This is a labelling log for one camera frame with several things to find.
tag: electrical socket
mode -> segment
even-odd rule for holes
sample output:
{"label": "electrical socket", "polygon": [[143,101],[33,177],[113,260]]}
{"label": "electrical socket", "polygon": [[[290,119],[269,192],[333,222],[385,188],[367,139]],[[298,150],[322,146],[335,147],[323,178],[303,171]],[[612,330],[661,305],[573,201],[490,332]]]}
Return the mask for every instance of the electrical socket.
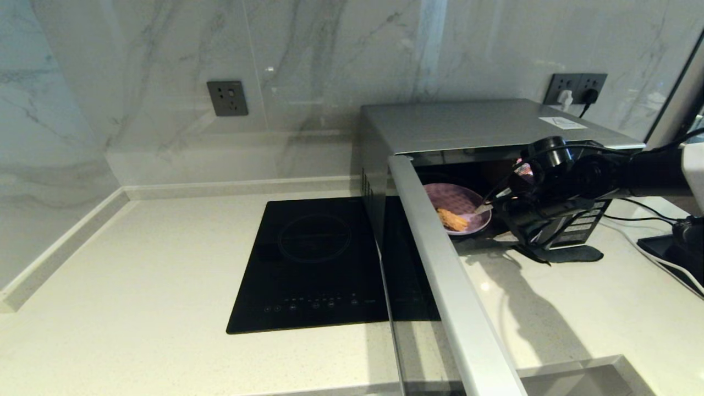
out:
{"label": "electrical socket", "polygon": [[572,104],[584,104],[582,97],[588,89],[596,89],[599,93],[604,87],[606,73],[562,73],[553,74],[543,104],[559,105],[558,96],[565,89],[572,91]]}
{"label": "electrical socket", "polygon": [[216,116],[246,116],[249,114],[241,81],[208,81],[208,91]]}

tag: cooktop burner ring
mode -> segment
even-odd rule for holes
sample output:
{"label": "cooktop burner ring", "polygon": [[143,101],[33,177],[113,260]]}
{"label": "cooktop burner ring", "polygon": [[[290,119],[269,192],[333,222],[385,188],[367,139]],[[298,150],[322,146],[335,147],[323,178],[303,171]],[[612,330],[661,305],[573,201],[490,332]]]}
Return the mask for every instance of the cooktop burner ring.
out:
{"label": "cooktop burner ring", "polygon": [[312,214],[286,224],[279,251],[299,263],[317,264],[340,256],[350,245],[352,230],[336,216]]}

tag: purple plate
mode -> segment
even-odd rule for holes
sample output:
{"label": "purple plate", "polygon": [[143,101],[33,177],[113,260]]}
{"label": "purple plate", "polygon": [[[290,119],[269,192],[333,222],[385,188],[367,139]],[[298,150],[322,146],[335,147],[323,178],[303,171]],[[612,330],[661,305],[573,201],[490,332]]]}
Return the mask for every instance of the purple plate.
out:
{"label": "purple plate", "polygon": [[469,222],[462,231],[452,231],[445,228],[449,235],[469,235],[481,231],[491,221],[491,211],[474,214],[482,205],[482,197],[476,192],[459,185],[448,183],[432,183],[423,186],[435,209],[442,208],[464,218]]}

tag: white cable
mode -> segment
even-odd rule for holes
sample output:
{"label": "white cable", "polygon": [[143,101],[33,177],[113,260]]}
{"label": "white cable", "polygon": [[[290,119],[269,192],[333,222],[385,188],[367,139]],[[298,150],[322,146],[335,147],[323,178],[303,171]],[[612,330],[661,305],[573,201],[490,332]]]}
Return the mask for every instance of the white cable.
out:
{"label": "white cable", "polygon": [[560,110],[564,111],[567,113],[567,110],[570,109],[570,104],[574,99],[572,98],[572,91],[569,89],[564,89],[563,91],[560,91],[560,94],[558,95],[558,103],[562,104],[562,107]]}
{"label": "white cable", "polygon": [[[657,264],[657,265],[658,265],[660,268],[662,268],[663,270],[665,270],[665,268],[663,268],[662,265],[665,265],[665,266],[668,266],[668,267],[670,267],[670,268],[674,268],[674,269],[676,269],[676,270],[682,272],[682,273],[683,273],[687,278],[689,278],[689,280],[694,284],[694,287],[696,287],[696,288],[699,290],[699,292],[700,292],[702,295],[704,295],[704,287],[699,283],[698,280],[696,280],[696,278],[694,278],[694,276],[693,276],[691,273],[689,273],[689,271],[687,271],[686,269],[682,268],[681,266],[678,266],[677,264],[673,264],[673,263],[671,263],[671,262],[669,262],[669,261],[666,261],[666,260],[661,259],[661,258],[658,257],[658,256],[655,256],[655,255],[653,255],[653,254],[650,254],[650,253],[646,252],[645,250],[643,250],[642,247],[638,246],[638,244],[634,243],[630,238],[626,238],[626,239],[628,239],[628,242],[630,242],[631,245],[633,245],[633,247],[635,247],[636,249],[638,249],[638,251],[639,251],[640,253],[642,253],[645,257],[648,257],[653,263]],[[689,290],[692,291],[692,293],[697,294],[694,290],[692,290],[691,287],[689,287],[689,285],[687,285],[685,282],[682,282],[682,279],[680,279],[680,278],[678,278],[678,277],[676,277],[676,276],[675,276],[674,278],[677,279],[682,285],[685,285]]]}

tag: microwave door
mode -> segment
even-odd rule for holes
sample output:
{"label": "microwave door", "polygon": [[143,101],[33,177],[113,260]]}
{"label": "microwave door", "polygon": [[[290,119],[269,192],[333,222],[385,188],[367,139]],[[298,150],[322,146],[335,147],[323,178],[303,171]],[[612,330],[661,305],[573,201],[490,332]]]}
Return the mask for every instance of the microwave door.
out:
{"label": "microwave door", "polygon": [[464,395],[406,213],[393,179],[388,175],[386,180],[384,241],[379,247],[402,393]]}
{"label": "microwave door", "polygon": [[[407,156],[389,157],[389,170],[394,185],[389,198],[393,199],[397,195],[400,199],[441,319],[436,323],[441,323],[444,330],[445,342],[456,365],[453,371],[459,374],[464,391],[471,396],[525,396],[525,389],[511,358],[462,268],[455,248],[437,218],[410,159]],[[408,359],[409,355],[405,354],[407,351],[404,351],[404,347],[408,349],[408,343],[401,342],[403,329],[407,327],[408,325],[394,320],[402,376],[408,374],[403,372],[403,359]],[[408,391],[407,382],[412,382],[413,378],[402,380]]]}

